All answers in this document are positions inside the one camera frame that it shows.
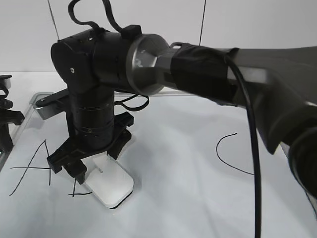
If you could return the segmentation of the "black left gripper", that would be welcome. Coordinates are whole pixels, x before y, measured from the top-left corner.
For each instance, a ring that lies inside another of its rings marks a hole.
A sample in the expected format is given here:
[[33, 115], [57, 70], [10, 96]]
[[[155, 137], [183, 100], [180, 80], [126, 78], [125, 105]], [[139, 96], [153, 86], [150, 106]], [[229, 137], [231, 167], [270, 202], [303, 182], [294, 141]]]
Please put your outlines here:
[[9, 152], [13, 148], [8, 124], [22, 125], [25, 116], [21, 111], [13, 111], [13, 102], [10, 100], [0, 101], [0, 151]]

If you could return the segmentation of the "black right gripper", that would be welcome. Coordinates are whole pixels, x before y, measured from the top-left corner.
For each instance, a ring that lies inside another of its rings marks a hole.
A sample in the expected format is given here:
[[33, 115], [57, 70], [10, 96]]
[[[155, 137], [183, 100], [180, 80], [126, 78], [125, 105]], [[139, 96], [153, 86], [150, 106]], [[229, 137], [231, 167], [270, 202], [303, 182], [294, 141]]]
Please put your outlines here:
[[80, 138], [80, 135], [70, 137], [47, 157], [48, 165], [56, 174], [65, 168], [72, 178], [79, 184], [83, 184], [87, 167], [82, 160], [103, 152], [117, 160], [132, 139], [132, 134], [127, 127], [133, 124], [134, 117], [128, 112], [124, 112], [114, 117], [113, 125], [106, 130], [104, 135], [87, 134], [83, 138]]

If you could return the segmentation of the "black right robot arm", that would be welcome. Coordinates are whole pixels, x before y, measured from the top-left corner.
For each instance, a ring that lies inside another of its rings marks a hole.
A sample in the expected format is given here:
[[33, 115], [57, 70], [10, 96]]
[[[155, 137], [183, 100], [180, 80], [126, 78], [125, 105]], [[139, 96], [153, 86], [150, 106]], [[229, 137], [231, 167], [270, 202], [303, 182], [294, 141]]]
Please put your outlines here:
[[80, 183], [82, 160], [123, 145], [125, 127], [115, 121], [114, 94], [140, 96], [163, 87], [220, 105], [253, 107], [256, 129], [273, 154], [289, 147], [289, 166], [310, 195], [317, 194], [317, 49], [212, 49], [182, 43], [178, 49], [157, 34], [132, 38], [101, 29], [57, 41], [51, 58], [67, 85], [69, 138], [48, 157]]

